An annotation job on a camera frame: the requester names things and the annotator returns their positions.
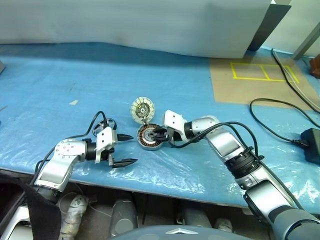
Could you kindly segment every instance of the cable connector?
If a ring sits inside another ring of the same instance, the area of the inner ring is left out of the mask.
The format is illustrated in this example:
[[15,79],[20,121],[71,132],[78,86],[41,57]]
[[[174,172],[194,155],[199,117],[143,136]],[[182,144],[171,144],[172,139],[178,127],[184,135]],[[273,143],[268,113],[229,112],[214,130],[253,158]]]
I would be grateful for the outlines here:
[[298,145],[299,147],[302,147],[303,149],[306,149],[309,147],[309,142],[302,139],[299,139],[299,140],[292,139],[292,143]]

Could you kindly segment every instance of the circular motor part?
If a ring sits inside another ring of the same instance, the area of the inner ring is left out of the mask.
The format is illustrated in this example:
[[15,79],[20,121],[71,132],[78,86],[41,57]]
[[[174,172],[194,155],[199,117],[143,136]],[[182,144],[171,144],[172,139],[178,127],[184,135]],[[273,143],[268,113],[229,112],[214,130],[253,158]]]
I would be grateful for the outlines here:
[[131,105],[131,115],[138,124],[147,124],[155,115],[155,105],[149,98],[140,96]]
[[153,130],[160,127],[157,124],[149,123],[142,125],[137,132],[137,140],[144,150],[154,151],[161,147],[163,142],[153,139]]

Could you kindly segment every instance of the blue plastic sheet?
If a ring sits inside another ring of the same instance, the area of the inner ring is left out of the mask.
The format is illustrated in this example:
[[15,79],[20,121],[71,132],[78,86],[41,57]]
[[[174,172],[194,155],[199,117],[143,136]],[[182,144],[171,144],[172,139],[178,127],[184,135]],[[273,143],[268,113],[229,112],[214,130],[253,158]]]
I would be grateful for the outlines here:
[[[270,54],[260,50],[258,55]],[[36,163],[60,140],[84,133],[93,117],[104,111],[119,133],[136,136],[140,125],[130,106],[140,96],[155,103],[161,124],[167,109],[187,120],[214,115],[221,122],[239,121],[257,136],[264,162],[283,180],[306,210],[320,213],[320,167],[306,162],[301,148],[282,142],[262,129],[243,104],[215,102],[209,60],[105,43],[2,45],[0,60],[0,168],[33,173]],[[307,72],[304,62],[297,63]],[[319,83],[307,76],[318,93]],[[297,112],[256,106],[263,122],[288,137],[313,127]],[[248,145],[250,136],[239,129]],[[75,166],[71,179],[222,205],[246,206],[233,176],[202,140],[182,149],[164,144],[145,151],[135,140],[115,147],[116,160],[137,158],[128,167],[112,169],[107,162]]]

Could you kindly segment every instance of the white wall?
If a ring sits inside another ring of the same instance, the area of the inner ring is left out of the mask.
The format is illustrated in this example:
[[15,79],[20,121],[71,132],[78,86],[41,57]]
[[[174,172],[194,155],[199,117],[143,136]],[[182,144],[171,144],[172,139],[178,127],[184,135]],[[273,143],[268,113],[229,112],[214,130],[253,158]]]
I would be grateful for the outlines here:
[[[320,22],[320,0],[292,0],[292,6],[263,45],[293,53]],[[320,39],[305,53],[320,54]]]

